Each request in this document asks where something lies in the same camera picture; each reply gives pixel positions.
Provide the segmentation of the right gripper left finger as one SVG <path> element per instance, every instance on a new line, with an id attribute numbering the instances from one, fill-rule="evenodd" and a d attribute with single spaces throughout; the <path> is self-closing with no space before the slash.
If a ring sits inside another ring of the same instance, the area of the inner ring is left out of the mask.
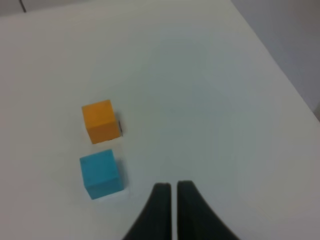
<path id="1" fill-rule="evenodd" d="M 125 240 L 172 238 L 172 192 L 169 183 L 156 183 L 140 215 L 123 237 Z"/>

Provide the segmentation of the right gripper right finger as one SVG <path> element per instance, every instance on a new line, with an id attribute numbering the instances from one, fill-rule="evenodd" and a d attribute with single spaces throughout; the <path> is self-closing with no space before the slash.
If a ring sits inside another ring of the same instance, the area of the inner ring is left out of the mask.
<path id="1" fill-rule="evenodd" d="M 179 240 L 237 240 L 190 180 L 177 183 L 177 238 Z"/>

